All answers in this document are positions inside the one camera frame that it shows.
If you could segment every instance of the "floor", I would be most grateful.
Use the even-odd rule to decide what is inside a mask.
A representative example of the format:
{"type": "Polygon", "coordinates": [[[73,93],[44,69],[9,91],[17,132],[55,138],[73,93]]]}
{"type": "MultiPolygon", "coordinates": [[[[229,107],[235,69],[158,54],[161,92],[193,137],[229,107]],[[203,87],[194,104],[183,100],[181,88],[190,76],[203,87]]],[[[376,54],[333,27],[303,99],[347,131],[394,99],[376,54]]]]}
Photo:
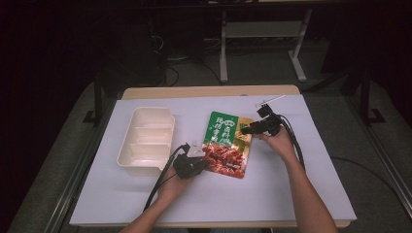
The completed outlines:
{"type": "MultiPolygon", "coordinates": [[[[308,78],[306,83],[298,82],[295,77],[287,54],[290,46],[285,42],[276,45],[270,50],[247,48],[244,52],[232,53],[227,61],[229,82],[226,84],[295,84],[304,90],[330,76],[321,74],[328,46],[326,41],[306,43],[302,47],[299,59],[308,78]]],[[[219,60],[212,52],[206,56],[204,64],[190,60],[171,63],[166,68],[167,82],[163,85],[173,82],[176,82],[175,86],[220,85],[216,74],[219,74],[219,60]]],[[[392,106],[386,91],[376,83],[371,84],[370,109],[378,109],[386,123],[365,126],[358,114],[360,95],[342,95],[339,88],[343,82],[344,77],[320,91],[303,94],[358,217],[340,232],[411,232],[411,218],[389,184],[391,179],[372,144],[373,139],[368,135],[370,132],[376,135],[405,185],[412,187],[412,170],[409,168],[412,163],[412,130],[392,106]]],[[[113,101],[113,98],[104,98],[105,116],[110,115],[113,101]]],[[[70,181],[74,177],[78,181],[85,178],[73,171],[77,171],[75,169],[83,154],[90,156],[92,153],[91,141],[102,135],[99,126],[84,122],[86,114],[93,108],[91,83],[63,125],[9,232],[94,233],[120,230],[117,227],[85,228],[68,224],[81,191],[81,185],[69,185],[70,181]],[[64,194],[70,193],[73,197],[66,200],[64,197],[70,195],[64,194]]],[[[101,124],[104,125],[105,120],[103,117],[101,124]]],[[[86,161],[85,171],[90,161],[86,161]]],[[[279,228],[273,232],[297,230],[279,228]]]]}

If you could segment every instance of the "desk leg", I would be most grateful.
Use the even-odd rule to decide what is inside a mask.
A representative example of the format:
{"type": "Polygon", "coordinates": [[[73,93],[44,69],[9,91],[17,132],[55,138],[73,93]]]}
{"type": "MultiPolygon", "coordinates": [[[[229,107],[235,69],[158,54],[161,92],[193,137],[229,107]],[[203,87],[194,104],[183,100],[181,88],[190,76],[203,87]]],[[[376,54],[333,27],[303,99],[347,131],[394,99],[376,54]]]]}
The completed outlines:
{"type": "Polygon", "coordinates": [[[306,82],[306,76],[305,76],[305,73],[303,72],[303,69],[300,65],[300,62],[297,56],[299,55],[300,47],[302,46],[303,39],[305,37],[306,29],[308,27],[309,19],[311,15],[312,15],[312,10],[311,9],[307,10],[305,17],[302,21],[302,24],[300,26],[299,33],[297,35],[297,44],[293,50],[289,51],[289,56],[291,58],[294,71],[296,72],[297,78],[299,79],[300,82],[306,82]]]}
{"type": "Polygon", "coordinates": [[[226,12],[222,15],[222,38],[221,38],[221,83],[227,83],[227,63],[226,63],[226,12]]]}

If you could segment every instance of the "dark background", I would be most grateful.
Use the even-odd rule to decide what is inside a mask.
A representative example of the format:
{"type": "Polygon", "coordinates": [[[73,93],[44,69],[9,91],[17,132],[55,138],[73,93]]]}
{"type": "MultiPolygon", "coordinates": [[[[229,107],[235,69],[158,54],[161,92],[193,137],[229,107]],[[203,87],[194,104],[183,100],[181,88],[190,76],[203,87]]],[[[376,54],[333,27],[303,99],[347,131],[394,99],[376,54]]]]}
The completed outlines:
{"type": "MultiPolygon", "coordinates": [[[[111,74],[102,83],[113,96],[128,86],[154,86],[162,80],[164,57],[153,53],[150,35],[164,37],[169,52],[186,49],[200,60],[203,37],[219,37],[220,14],[213,12],[162,14],[148,23],[151,12],[80,11],[102,2],[110,3],[0,3],[1,232],[7,231],[73,105],[97,75],[111,74]]],[[[412,125],[411,3],[378,2],[315,9],[306,40],[330,40],[325,72],[354,64],[368,69],[412,125]]]]}

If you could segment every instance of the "person's right hand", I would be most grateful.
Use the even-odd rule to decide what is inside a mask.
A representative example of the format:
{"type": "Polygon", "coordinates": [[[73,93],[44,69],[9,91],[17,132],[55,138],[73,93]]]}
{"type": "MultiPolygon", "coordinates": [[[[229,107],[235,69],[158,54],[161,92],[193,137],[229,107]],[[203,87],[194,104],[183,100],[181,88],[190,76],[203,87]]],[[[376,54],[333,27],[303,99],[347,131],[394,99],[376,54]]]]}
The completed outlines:
{"type": "Polygon", "coordinates": [[[279,133],[275,136],[258,134],[257,137],[265,141],[285,162],[291,161],[291,159],[297,160],[291,136],[284,126],[281,126],[279,133]]]}

